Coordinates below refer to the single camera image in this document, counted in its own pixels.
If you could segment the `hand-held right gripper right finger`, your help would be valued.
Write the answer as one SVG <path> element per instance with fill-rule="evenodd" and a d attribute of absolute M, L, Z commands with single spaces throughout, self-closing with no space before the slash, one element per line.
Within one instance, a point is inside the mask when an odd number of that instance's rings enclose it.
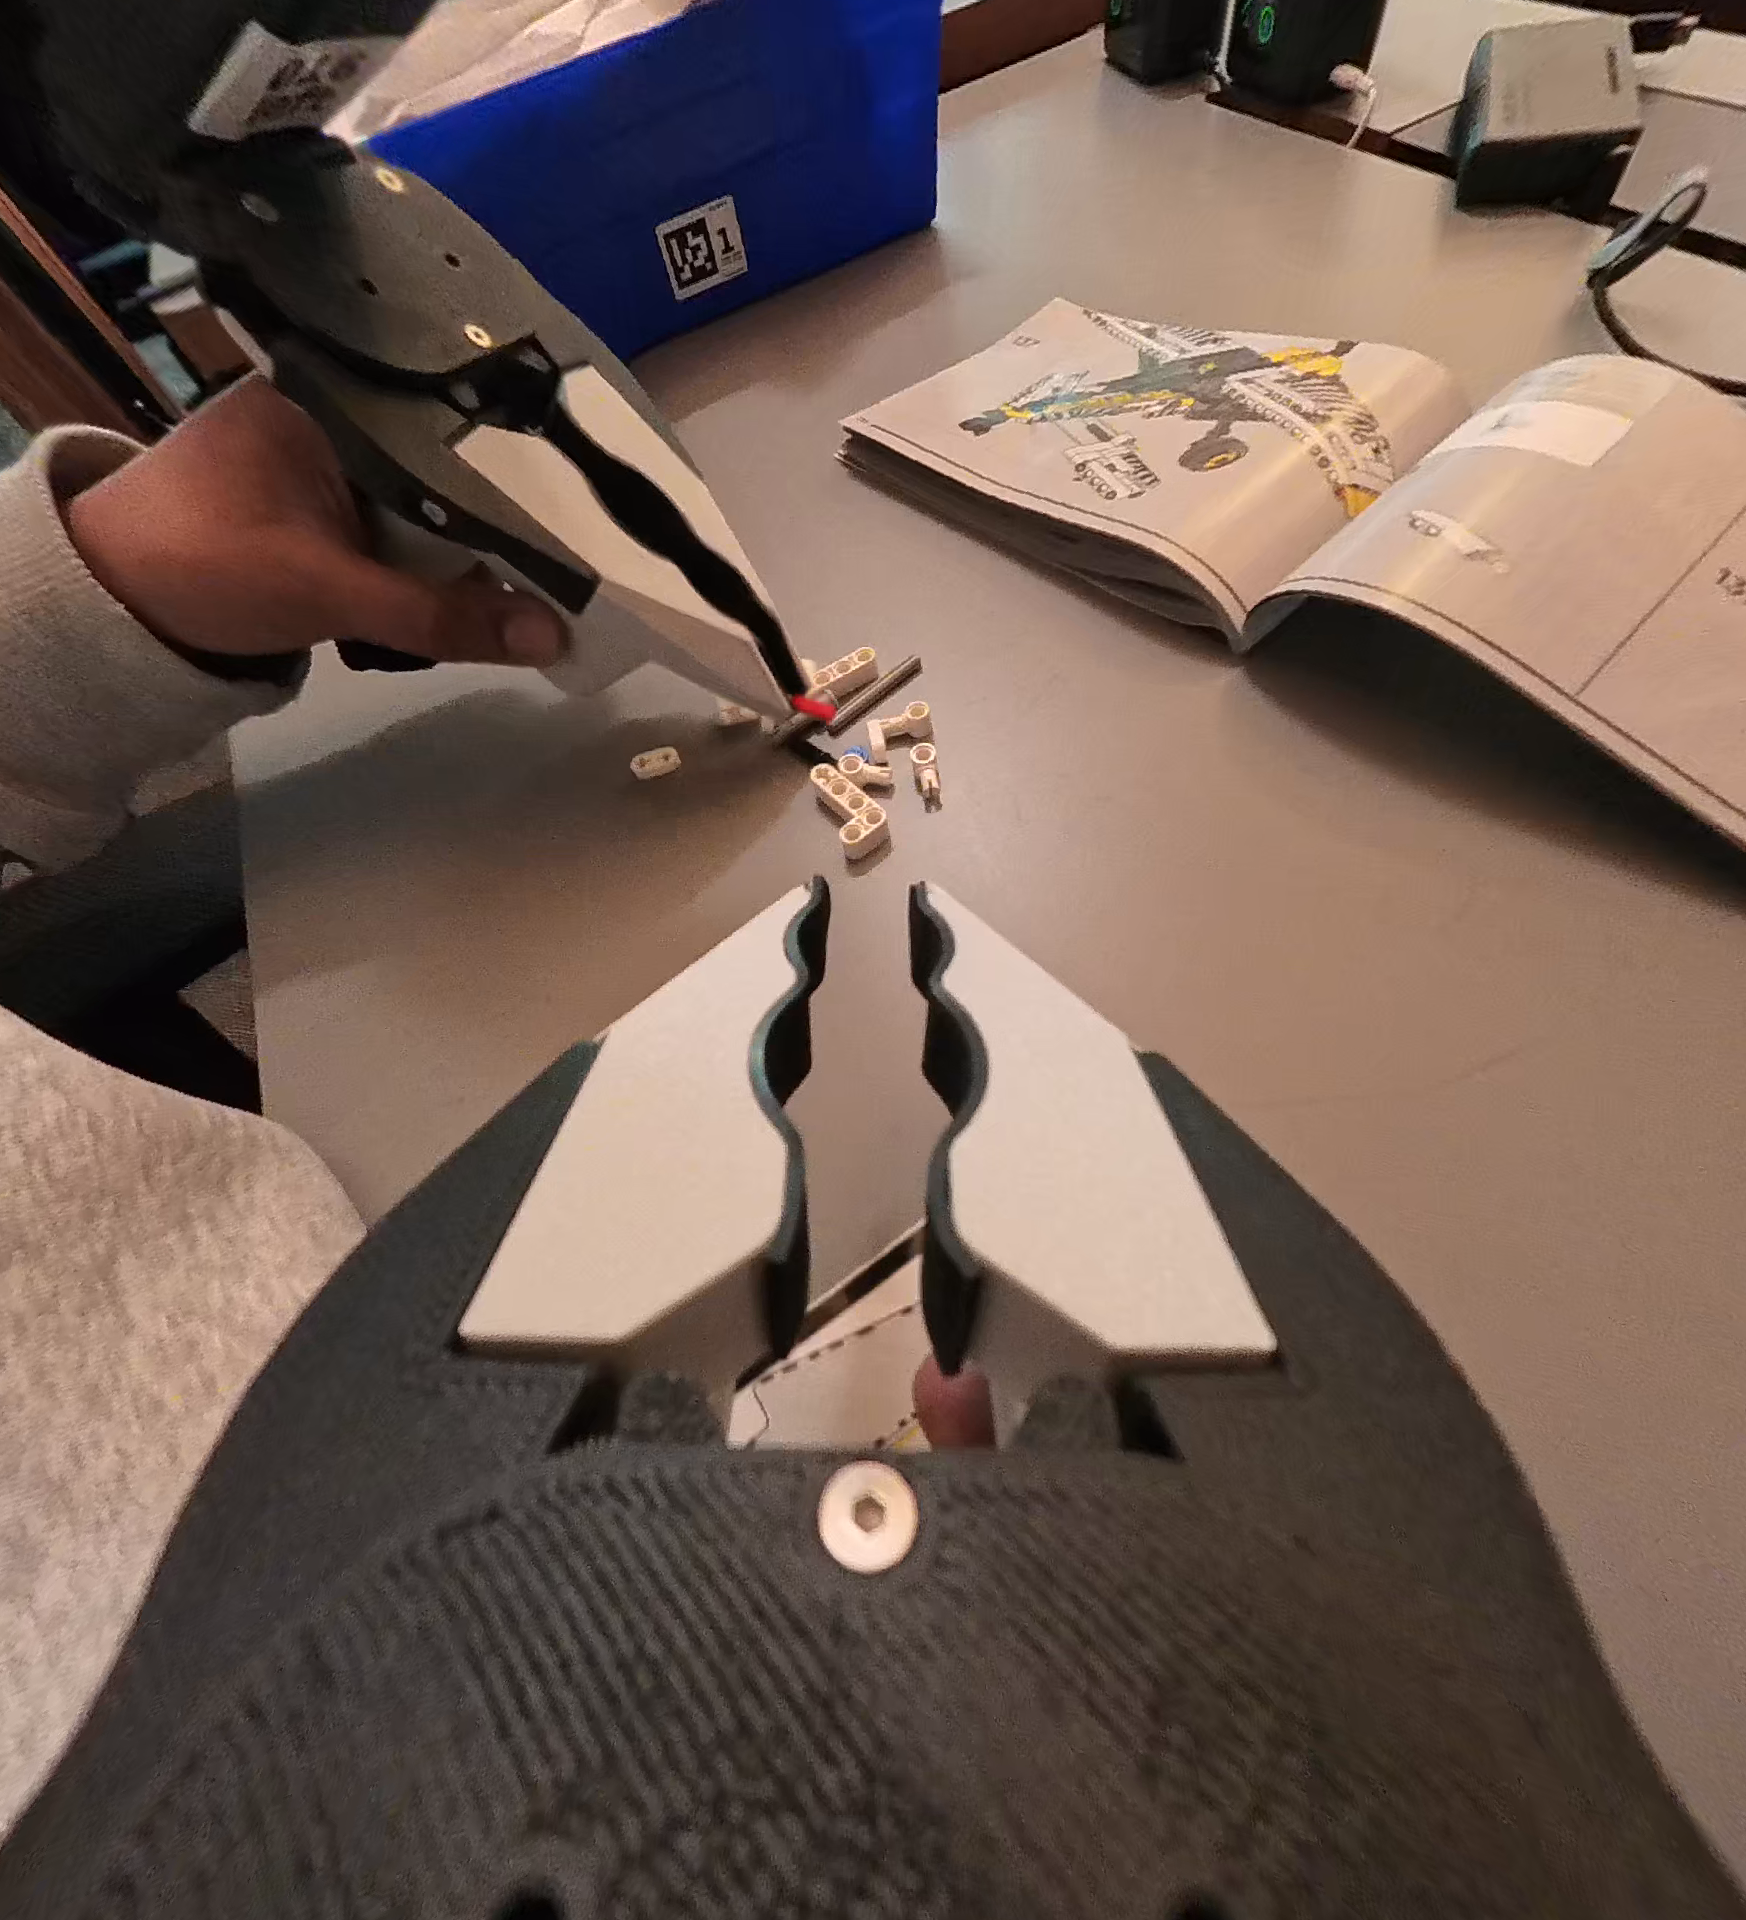
<path fill-rule="evenodd" d="M 907 897 L 947 1112 L 922 1307 L 987 1383 L 1262 1372 L 1276 1335 L 1135 1044 L 946 889 Z"/>

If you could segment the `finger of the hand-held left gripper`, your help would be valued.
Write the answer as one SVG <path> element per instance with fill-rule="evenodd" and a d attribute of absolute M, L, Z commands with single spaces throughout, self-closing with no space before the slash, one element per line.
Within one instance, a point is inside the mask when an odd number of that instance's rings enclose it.
<path fill-rule="evenodd" d="M 513 428 L 513 433 L 538 437 L 564 453 L 628 534 L 642 540 L 651 553 L 674 561 L 715 612 L 745 624 L 764 653 L 768 671 L 785 692 L 786 701 L 808 689 L 801 658 L 786 640 L 782 624 L 764 594 L 764 584 L 740 548 L 705 482 L 669 437 L 656 428 L 602 370 L 575 365 L 559 372 L 538 426 L 535 430 Z M 521 547 L 521 555 L 510 561 L 510 584 L 549 606 L 557 606 L 566 622 L 564 651 L 545 667 L 545 678 L 552 685 L 557 685 L 552 671 L 569 659 L 569 620 L 586 609 L 598 582 L 575 563 L 561 542 L 538 533 L 526 521 L 523 508 L 510 504 L 510 512 L 515 518 L 513 539 Z M 592 696 L 605 689 L 569 692 L 557 687 L 574 696 Z"/>
<path fill-rule="evenodd" d="M 674 561 L 628 534 L 564 453 L 505 428 L 476 428 L 455 453 L 598 582 L 569 620 L 569 659 L 552 671 L 557 685 L 598 692 L 653 662 L 756 713 L 790 716 L 745 624 L 715 612 Z"/>

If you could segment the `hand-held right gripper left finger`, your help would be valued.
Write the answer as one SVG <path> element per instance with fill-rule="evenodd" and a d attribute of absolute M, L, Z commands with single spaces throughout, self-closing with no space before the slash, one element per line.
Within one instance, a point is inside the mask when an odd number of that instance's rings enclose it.
<path fill-rule="evenodd" d="M 792 886 L 593 1044 L 456 1336 L 609 1379 L 739 1383 L 811 1305 L 806 1146 L 831 884 Z"/>

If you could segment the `zebra sticker sheet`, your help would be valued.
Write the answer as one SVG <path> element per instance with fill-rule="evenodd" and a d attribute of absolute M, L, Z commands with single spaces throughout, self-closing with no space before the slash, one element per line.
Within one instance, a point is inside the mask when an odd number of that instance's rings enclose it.
<path fill-rule="evenodd" d="M 884 1249 L 812 1308 L 788 1357 L 737 1390 L 732 1450 L 926 1451 L 913 1376 L 929 1353 L 920 1236 Z"/>

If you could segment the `person's left forearm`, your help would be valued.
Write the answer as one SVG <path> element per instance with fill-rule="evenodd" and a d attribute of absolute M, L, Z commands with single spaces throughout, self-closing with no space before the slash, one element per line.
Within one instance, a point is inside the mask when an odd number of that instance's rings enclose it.
<path fill-rule="evenodd" d="M 97 853 L 154 773 L 285 706 L 306 653 L 204 658 L 168 647 L 76 553 L 63 507 L 138 448 L 59 426 L 0 469 L 0 889 L 7 866 L 59 873 Z"/>

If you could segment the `white angled lego beam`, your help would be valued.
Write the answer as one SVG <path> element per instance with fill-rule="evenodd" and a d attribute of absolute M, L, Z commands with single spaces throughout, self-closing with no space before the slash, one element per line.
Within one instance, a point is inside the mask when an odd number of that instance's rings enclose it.
<path fill-rule="evenodd" d="M 844 860 L 850 866 L 871 860 L 888 848 L 888 815 L 884 804 L 837 762 L 815 762 L 811 792 L 817 807 L 835 822 Z"/>

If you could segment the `lego instruction booklet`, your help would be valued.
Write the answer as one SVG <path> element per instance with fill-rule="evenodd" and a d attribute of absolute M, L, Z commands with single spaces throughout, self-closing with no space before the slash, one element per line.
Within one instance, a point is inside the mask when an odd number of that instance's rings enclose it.
<path fill-rule="evenodd" d="M 1052 299 L 840 420 L 840 463 L 1244 653 L 1363 609 L 1746 853 L 1746 408 L 1612 354 L 1469 404 L 1408 347 Z"/>

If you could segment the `person's right hand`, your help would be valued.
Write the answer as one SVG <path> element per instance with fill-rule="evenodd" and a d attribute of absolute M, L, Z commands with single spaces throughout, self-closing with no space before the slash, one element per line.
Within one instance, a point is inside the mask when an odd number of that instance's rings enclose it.
<path fill-rule="evenodd" d="M 928 1353 L 915 1370 L 911 1399 L 922 1437 L 936 1454 L 996 1448 L 990 1387 L 973 1366 L 950 1373 Z"/>

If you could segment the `person's left hand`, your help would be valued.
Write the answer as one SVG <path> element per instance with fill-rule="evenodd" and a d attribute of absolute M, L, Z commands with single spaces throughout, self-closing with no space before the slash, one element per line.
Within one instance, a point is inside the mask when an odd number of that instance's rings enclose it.
<path fill-rule="evenodd" d="M 481 575 L 429 584 L 373 556 L 338 455 L 262 376 L 193 413 L 61 510 L 97 584 L 163 643 L 214 662 L 363 642 L 429 662 L 553 665 L 566 626 Z"/>

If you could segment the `white plastic bags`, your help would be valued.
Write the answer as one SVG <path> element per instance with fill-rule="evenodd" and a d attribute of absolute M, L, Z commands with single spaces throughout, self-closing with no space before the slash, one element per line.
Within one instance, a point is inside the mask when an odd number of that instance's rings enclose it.
<path fill-rule="evenodd" d="M 350 144 L 645 34 L 690 3 L 441 3 L 326 130 Z"/>

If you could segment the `blue plastic bin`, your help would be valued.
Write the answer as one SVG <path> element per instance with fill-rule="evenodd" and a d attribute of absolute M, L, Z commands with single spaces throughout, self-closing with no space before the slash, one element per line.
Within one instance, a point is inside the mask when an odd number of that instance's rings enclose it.
<path fill-rule="evenodd" d="M 691 4 L 366 142 L 628 361 L 933 226 L 939 38 L 929 3 Z"/>

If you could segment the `black device green light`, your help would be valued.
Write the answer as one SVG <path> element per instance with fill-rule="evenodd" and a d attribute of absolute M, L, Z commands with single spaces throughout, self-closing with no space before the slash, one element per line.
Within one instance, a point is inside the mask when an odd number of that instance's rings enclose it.
<path fill-rule="evenodd" d="M 1385 3 L 1230 3 L 1222 82 L 1249 101 L 1309 109 L 1369 91 Z"/>

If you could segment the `dark grey power adapter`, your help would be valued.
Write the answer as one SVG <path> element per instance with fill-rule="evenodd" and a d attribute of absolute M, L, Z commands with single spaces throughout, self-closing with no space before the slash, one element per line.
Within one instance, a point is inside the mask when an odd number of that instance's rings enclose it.
<path fill-rule="evenodd" d="M 1577 12 L 1476 44 L 1447 155 L 1461 209 L 1604 213 L 1643 134 L 1629 21 Z"/>

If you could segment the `wooden post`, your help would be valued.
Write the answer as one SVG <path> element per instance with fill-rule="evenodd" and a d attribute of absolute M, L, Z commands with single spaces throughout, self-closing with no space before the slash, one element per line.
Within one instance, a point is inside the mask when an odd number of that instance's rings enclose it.
<path fill-rule="evenodd" d="M 0 183 L 0 406 L 24 430 L 92 425 L 150 442 L 180 410 Z"/>

